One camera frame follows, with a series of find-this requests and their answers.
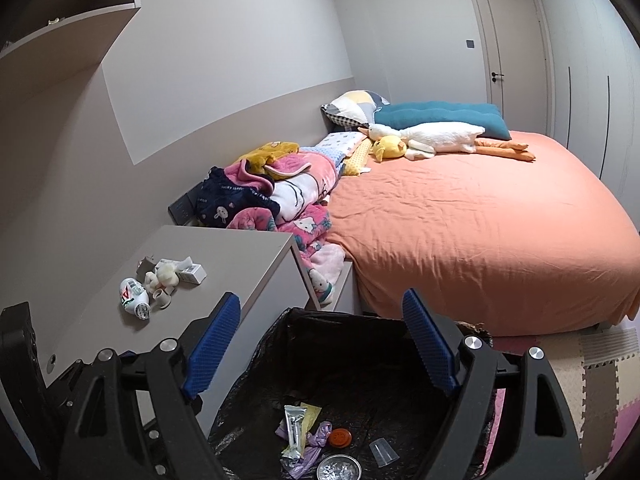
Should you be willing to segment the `grey wall shelf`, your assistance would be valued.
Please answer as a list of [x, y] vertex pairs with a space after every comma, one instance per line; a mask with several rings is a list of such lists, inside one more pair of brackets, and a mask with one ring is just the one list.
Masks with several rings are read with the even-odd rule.
[[34, 0], [1, 50], [1, 93], [31, 96], [99, 65], [140, 0]]

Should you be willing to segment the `black trash bin bag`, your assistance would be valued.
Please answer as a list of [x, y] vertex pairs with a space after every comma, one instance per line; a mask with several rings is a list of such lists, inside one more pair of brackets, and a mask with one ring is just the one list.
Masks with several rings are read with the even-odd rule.
[[[208, 443], [226, 479], [285, 479], [285, 405], [320, 406], [320, 422], [346, 428], [342, 452], [365, 479], [420, 479], [442, 440], [454, 400], [436, 388], [399, 320], [289, 310], [265, 332], [224, 399]], [[378, 468], [369, 444], [399, 455]]]

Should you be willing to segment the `pink cartoon blanket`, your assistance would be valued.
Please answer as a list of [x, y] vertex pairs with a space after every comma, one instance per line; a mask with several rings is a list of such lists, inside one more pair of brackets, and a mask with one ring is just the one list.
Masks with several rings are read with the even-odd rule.
[[337, 271], [321, 271], [311, 261], [326, 244], [331, 227], [328, 208], [322, 204], [337, 184], [335, 162], [318, 152], [302, 151], [287, 154], [268, 162], [262, 176], [248, 171], [248, 161], [241, 160], [224, 172], [231, 180], [271, 184], [268, 198], [278, 205], [271, 211], [266, 206], [247, 207], [235, 214], [231, 229], [264, 232], [283, 232], [292, 235], [300, 260], [307, 271], [311, 286], [325, 306], [333, 296]]

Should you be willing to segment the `white rectangular carton box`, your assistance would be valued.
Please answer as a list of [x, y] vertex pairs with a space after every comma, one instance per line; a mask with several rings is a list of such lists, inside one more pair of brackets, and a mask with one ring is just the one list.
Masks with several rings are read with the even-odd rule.
[[199, 263], [194, 263], [191, 257], [176, 264], [176, 273], [180, 282], [191, 285], [201, 285], [207, 278], [205, 269]]

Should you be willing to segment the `white tissue wad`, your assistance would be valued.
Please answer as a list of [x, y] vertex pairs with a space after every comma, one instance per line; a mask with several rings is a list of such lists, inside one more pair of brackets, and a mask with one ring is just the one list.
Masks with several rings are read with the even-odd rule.
[[159, 263], [153, 271], [144, 274], [143, 287], [150, 294], [157, 290], [171, 294], [178, 284], [177, 268], [171, 262]]

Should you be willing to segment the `grey foam corner guard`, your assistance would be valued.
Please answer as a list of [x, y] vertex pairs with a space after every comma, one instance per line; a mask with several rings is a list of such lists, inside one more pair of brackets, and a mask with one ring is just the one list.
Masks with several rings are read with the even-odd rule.
[[142, 258], [137, 265], [137, 274], [145, 276], [148, 272], [153, 272], [156, 266], [156, 262], [153, 257]]

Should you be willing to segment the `orange sheet bed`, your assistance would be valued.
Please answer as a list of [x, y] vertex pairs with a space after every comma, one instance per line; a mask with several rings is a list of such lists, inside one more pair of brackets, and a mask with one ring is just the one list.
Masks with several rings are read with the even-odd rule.
[[639, 233], [610, 190], [548, 136], [520, 132], [532, 162], [445, 154], [372, 162], [331, 194], [331, 243], [364, 304], [399, 318], [415, 289], [496, 336], [616, 324], [639, 311]]

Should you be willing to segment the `clear plastic cup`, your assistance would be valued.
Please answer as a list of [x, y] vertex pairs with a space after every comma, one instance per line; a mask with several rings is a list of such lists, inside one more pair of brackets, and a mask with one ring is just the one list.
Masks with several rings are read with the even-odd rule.
[[399, 460], [399, 455], [385, 438], [375, 439], [369, 448], [378, 468], [390, 466]]

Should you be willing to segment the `grey bedroom door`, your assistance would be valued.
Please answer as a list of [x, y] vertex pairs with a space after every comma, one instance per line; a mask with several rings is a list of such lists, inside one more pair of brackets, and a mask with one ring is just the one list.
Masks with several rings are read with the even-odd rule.
[[488, 99], [511, 130], [548, 134], [551, 82], [538, 0], [473, 0]]

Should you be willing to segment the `orange round lid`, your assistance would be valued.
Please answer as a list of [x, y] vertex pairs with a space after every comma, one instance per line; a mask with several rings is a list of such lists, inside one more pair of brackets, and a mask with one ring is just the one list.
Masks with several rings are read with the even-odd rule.
[[332, 448], [348, 448], [352, 443], [352, 434], [346, 428], [335, 428], [329, 435], [328, 443]]

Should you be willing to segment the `teal long pillow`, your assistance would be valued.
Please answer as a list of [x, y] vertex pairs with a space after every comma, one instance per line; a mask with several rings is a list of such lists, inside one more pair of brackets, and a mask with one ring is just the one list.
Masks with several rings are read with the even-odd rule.
[[489, 103], [427, 101], [390, 104], [380, 107], [374, 113], [374, 121], [396, 130], [427, 122], [466, 122], [484, 128], [484, 138], [500, 141], [511, 139], [510, 131], [500, 110]]

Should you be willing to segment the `dotted pale blue pillow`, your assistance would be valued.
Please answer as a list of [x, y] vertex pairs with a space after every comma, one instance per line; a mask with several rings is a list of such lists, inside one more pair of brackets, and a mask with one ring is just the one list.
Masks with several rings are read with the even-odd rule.
[[316, 145], [302, 146], [299, 151], [322, 154], [338, 167], [345, 158], [352, 156], [365, 138], [359, 131], [332, 132]]

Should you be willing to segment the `white AD drink bottle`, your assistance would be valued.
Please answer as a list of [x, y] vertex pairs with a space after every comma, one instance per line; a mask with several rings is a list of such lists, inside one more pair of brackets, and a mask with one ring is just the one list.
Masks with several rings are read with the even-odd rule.
[[134, 278], [125, 278], [119, 286], [119, 301], [124, 311], [140, 321], [150, 317], [149, 295]]

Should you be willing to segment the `purple plastic wrapper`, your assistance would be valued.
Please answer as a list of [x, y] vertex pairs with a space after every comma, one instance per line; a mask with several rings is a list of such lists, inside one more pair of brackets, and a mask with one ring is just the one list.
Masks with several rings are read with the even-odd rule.
[[332, 430], [333, 426], [330, 422], [326, 420], [320, 422], [314, 434], [311, 432], [306, 434], [306, 445], [301, 458], [292, 460], [292, 458], [281, 455], [280, 462], [283, 477], [285, 479], [300, 479], [305, 474], [309, 474], [323, 453]]

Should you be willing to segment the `navy bunny garment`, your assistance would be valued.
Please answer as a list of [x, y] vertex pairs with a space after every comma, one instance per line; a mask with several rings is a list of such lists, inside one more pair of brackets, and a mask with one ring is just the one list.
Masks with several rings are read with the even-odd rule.
[[195, 217], [206, 228], [227, 229], [234, 217], [247, 208], [266, 208], [273, 217], [280, 205], [254, 186], [233, 183], [224, 170], [212, 167], [195, 194]]

